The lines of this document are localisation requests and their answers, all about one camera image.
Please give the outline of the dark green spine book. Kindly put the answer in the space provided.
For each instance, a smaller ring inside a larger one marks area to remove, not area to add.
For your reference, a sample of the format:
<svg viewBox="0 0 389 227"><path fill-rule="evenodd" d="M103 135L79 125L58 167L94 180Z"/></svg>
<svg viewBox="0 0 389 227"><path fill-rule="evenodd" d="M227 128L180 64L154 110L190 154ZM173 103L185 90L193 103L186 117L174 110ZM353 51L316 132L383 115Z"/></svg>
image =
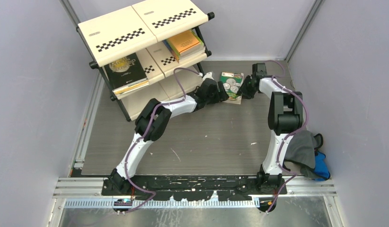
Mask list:
<svg viewBox="0 0 389 227"><path fill-rule="evenodd" d="M222 72L220 81L223 83L228 99L225 101L229 104L240 105L242 96L238 95L239 89L243 83L244 74L236 72Z"/></svg>

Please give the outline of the light green spine book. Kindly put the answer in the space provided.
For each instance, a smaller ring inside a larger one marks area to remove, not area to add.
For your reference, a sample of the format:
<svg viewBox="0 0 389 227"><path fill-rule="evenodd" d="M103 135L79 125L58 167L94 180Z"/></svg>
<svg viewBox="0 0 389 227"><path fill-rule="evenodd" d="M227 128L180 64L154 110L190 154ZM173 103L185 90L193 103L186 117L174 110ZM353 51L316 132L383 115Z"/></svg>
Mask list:
<svg viewBox="0 0 389 227"><path fill-rule="evenodd" d="M180 62L180 60L185 60L193 54L205 51L203 41L193 30L187 30L172 36L163 40L163 43L178 62Z"/></svg>

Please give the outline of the cream three-tier shelf rack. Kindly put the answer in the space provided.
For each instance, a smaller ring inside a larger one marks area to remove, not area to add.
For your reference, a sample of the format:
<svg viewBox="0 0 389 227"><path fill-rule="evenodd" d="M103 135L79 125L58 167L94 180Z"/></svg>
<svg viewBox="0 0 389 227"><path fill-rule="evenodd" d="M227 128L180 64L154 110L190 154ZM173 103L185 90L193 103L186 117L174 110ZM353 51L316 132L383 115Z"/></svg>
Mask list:
<svg viewBox="0 0 389 227"><path fill-rule="evenodd" d="M77 31L93 56L91 68L100 71L111 99L118 102L125 118L134 121L151 99L170 101L201 84L199 78L182 69L193 69L211 55L199 26L214 16L189 0L145 0L81 22ZM162 41L187 30L203 41L205 51L178 63ZM103 66L133 53L150 84L116 96Z"/></svg>

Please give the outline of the black Moon Sixpence book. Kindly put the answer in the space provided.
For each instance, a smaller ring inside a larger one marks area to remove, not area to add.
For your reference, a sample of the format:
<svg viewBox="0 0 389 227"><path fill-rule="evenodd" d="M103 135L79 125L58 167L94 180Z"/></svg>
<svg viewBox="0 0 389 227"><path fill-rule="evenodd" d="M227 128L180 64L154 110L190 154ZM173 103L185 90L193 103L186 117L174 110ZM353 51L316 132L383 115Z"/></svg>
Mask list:
<svg viewBox="0 0 389 227"><path fill-rule="evenodd" d="M147 80L136 53L115 60L103 66L103 69L115 92Z"/></svg>

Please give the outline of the yellow book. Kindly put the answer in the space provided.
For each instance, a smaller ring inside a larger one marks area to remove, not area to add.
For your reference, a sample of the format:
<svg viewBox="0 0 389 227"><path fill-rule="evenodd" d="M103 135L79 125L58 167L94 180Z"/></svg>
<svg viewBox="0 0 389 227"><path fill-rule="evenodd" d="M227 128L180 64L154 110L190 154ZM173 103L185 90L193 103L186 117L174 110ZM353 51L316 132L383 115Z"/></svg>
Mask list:
<svg viewBox="0 0 389 227"><path fill-rule="evenodd" d="M139 88L148 86L149 84L150 84L149 81L146 80L146 81L142 81L142 82L138 82L138 83L135 83L135 84L130 84L130 85L126 85L126 86L114 89L113 93L116 96L119 96L119 95L122 95L122 94L125 94L125 93L128 93L128 92L131 92L131 91L135 91L135 90L137 90Z"/></svg>

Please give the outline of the orange spine book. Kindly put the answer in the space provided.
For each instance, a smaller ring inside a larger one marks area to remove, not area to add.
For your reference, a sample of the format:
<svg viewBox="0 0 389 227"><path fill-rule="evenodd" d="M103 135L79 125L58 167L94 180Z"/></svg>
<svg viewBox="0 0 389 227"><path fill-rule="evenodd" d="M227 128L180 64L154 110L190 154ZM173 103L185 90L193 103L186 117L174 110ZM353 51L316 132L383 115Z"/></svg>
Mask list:
<svg viewBox="0 0 389 227"><path fill-rule="evenodd" d="M175 36L168 38L167 41L171 45L178 47L178 50L188 44L196 44L197 42L201 42L200 38L194 33L193 30L187 30L182 33L179 33Z"/></svg>

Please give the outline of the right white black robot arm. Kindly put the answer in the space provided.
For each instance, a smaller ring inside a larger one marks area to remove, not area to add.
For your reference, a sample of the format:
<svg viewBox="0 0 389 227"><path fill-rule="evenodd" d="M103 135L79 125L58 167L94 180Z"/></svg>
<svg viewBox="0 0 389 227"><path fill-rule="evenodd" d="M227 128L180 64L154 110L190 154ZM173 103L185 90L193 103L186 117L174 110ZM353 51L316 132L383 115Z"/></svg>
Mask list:
<svg viewBox="0 0 389 227"><path fill-rule="evenodd" d="M294 92L268 75L265 63L252 65L252 74L246 76L238 95L245 99L262 93L270 99L267 123L271 131L270 144L265 160L256 174L256 188L269 194L282 182L286 150L295 133L303 126L303 100L300 92Z"/></svg>

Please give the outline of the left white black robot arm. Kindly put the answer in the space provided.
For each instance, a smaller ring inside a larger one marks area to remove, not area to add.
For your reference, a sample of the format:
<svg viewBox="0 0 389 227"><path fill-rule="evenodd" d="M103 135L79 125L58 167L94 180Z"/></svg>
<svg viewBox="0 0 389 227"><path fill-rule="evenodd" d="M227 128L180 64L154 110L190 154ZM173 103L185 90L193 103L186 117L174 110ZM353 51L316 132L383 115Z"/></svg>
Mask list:
<svg viewBox="0 0 389 227"><path fill-rule="evenodd" d="M206 78L200 87L181 98L163 102L151 99L135 121L133 139L125 156L108 177L110 188L120 195L127 195L131 191L132 182L129 179L136 175L147 149L160 139L171 118L195 112L228 98L221 81Z"/></svg>

